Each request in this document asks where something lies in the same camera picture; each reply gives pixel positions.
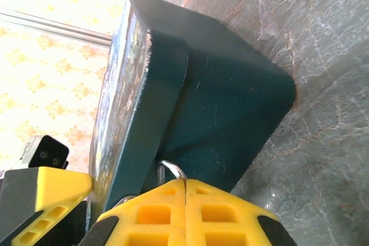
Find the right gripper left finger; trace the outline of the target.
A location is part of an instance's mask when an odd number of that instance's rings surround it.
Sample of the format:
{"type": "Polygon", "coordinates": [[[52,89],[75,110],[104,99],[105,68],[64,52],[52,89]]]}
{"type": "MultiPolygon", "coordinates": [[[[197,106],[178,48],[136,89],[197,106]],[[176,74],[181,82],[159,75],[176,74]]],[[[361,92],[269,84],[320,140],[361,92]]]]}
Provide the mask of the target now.
{"type": "Polygon", "coordinates": [[[106,211],[82,246],[186,246],[185,183],[171,180],[106,211]]]}

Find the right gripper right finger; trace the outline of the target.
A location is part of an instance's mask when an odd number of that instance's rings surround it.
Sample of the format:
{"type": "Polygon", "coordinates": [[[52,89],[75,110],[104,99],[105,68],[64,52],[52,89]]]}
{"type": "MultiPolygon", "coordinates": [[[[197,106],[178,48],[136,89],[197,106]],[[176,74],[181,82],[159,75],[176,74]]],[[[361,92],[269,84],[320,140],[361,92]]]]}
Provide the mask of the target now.
{"type": "Polygon", "coordinates": [[[277,217],[201,181],[186,181],[186,246],[289,246],[277,217]]]}

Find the small blue padlock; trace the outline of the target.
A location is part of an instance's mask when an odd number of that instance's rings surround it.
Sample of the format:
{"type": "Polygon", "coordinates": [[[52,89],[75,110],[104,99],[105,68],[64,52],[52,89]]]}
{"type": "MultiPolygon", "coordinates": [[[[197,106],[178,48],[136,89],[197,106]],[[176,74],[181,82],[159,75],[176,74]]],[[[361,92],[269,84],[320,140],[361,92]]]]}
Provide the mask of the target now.
{"type": "Polygon", "coordinates": [[[186,174],[179,166],[168,160],[161,160],[157,169],[157,183],[159,186],[166,182],[166,171],[170,171],[176,179],[187,180],[186,174]]]}

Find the starry night print box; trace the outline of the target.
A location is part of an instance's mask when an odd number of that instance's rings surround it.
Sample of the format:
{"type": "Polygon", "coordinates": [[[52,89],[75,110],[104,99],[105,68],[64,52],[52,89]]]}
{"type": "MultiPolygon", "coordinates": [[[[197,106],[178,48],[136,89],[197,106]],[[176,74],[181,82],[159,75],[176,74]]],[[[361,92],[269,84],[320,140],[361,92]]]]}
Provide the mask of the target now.
{"type": "Polygon", "coordinates": [[[153,189],[162,160],[231,191],[295,98],[293,78],[217,19],[124,0],[89,154],[89,222],[153,189]]]}

